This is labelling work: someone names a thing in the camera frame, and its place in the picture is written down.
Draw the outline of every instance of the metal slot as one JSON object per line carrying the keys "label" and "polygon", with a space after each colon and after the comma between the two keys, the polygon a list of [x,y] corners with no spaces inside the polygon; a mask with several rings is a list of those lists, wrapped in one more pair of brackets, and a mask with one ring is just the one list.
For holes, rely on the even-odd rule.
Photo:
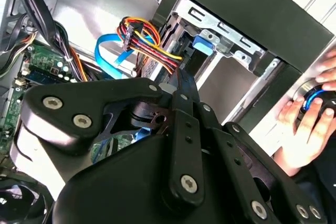
{"label": "metal slot", "polygon": [[205,17],[203,13],[201,13],[194,7],[190,8],[188,14],[196,18],[198,21],[202,21],[202,18]]}

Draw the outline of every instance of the capacitor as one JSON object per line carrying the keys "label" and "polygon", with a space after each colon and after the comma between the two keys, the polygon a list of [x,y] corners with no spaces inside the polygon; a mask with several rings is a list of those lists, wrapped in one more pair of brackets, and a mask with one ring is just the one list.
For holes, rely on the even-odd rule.
{"label": "capacitor", "polygon": [[64,71],[64,72],[68,72],[68,71],[69,71],[69,67],[68,67],[68,66],[64,66],[64,67],[63,67],[63,71]]}
{"label": "capacitor", "polygon": [[64,80],[66,80],[66,81],[70,81],[71,78],[72,78],[72,74],[70,74],[70,73],[67,73],[67,74],[64,76]]}
{"label": "capacitor", "polygon": [[58,77],[59,78],[63,78],[66,75],[66,73],[64,71],[61,71],[60,73],[58,73]]}

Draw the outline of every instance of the hex bolt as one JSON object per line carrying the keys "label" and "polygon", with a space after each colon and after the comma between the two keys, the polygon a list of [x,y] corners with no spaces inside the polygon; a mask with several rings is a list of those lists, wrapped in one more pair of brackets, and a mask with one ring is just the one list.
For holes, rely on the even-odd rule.
{"label": "hex bolt", "polygon": [[43,105],[52,110],[58,110],[62,108],[63,103],[57,97],[45,97],[42,101]]}
{"label": "hex bolt", "polygon": [[260,202],[257,202],[257,201],[254,200],[254,201],[251,202],[251,206],[252,206],[253,212],[255,212],[256,215],[260,219],[266,220],[267,212],[266,212],[266,209],[264,208],[264,206]]}
{"label": "hex bolt", "polygon": [[92,120],[88,116],[82,114],[76,115],[72,121],[74,122],[75,126],[82,129],[86,129],[92,124]]}
{"label": "hex bolt", "polygon": [[183,175],[181,185],[188,193],[194,194],[197,191],[197,183],[192,176]]}

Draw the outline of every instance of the hole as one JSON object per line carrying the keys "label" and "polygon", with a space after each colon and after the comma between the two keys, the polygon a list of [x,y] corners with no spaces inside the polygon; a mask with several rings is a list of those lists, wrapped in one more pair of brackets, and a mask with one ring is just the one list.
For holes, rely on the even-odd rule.
{"label": "hole", "polygon": [[235,163],[236,163],[237,165],[241,165],[241,162],[240,162],[239,159],[237,159],[237,158],[235,158]]}
{"label": "hole", "polygon": [[256,208],[257,208],[257,211],[258,211],[259,213],[262,213],[262,208],[261,208],[261,207],[257,206]]}
{"label": "hole", "polygon": [[193,143],[193,140],[192,140],[191,137],[189,137],[189,136],[186,136],[186,137],[185,137],[185,140],[186,140],[188,143],[190,143],[190,144]]}
{"label": "hole", "polygon": [[53,105],[53,106],[57,106],[58,102],[56,102],[55,100],[50,100],[50,101],[48,101],[48,104]]}
{"label": "hole", "polygon": [[260,178],[257,178],[257,177],[253,178],[253,180],[256,183],[256,186],[257,186],[264,202],[268,202],[271,199],[271,194],[270,194],[269,189],[267,188],[266,184]]}
{"label": "hole", "polygon": [[87,123],[88,123],[88,122],[87,122],[85,119],[83,119],[83,118],[78,119],[78,122],[80,122],[80,123],[82,123],[82,124],[87,124]]}
{"label": "hole", "polygon": [[155,118],[155,122],[157,124],[163,123],[164,121],[166,121],[166,117],[164,115],[159,115],[157,118]]}

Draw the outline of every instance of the screw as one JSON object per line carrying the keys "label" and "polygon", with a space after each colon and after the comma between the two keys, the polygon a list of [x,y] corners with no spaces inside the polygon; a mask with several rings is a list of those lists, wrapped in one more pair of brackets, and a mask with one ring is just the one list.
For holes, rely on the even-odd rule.
{"label": "screw", "polygon": [[208,106],[208,105],[203,105],[203,108],[206,110],[206,111],[211,111],[211,108]]}
{"label": "screw", "polygon": [[232,128],[234,129],[234,131],[235,131],[235,132],[240,132],[240,130],[238,129],[238,127],[237,127],[237,126],[235,126],[235,125],[232,125]]}
{"label": "screw", "polygon": [[58,110],[62,108],[63,103],[57,97],[45,97],[42,101],[43,105],[52,110]]}
{"label": "screw", "polygon": [[301,214],[302,217],[304,217],[305,219],[308,219],[309,215],[308,215],[307,211],[303,208],[303,206],[296,205],[296,209],[299,211],[299,213]]}
{"label": "screw", "polygon": [[188,97],[186,97],[184,94],[181,94],[181,97],[182,97],[184,100],[188,100]]}
{"label": "screw", "polygon": [[309,209],[310,209],[310,211],[313,213],[313,215],[314,215],[316,218],[318,218],[318,219],[321,219],[321,218],[322,218],[321,215],[320,215],[320,213],[316,210],[315,207],[313,207],[313,206],[309,206]]}
{"label": "screw", "polygon": [[75,126],[86,129],[91,126],[92,121],[91,119],[86,115],[75,115],[75,117],[72,120],[75,124]]}
{"label": "screw", "polygon": [[181,185],[188,193],[194,194],[197,191],[197,183],[195,179],[189,175],[182,176]]}
{"label": "screw", "polygon": [[158,89],[156,88],[156,86],[153,86],[153,85],[149,85],[149,88],[153,91],[157,91]]}
{"label": "screw", "polygon": [[252,206],[253,212],[255,212],[256,215],[260,219],[265,220],[267,218],[266,209],[264,208],[264,206],[261,203],[254,200],[254,201],[251,202],[251,206]]}

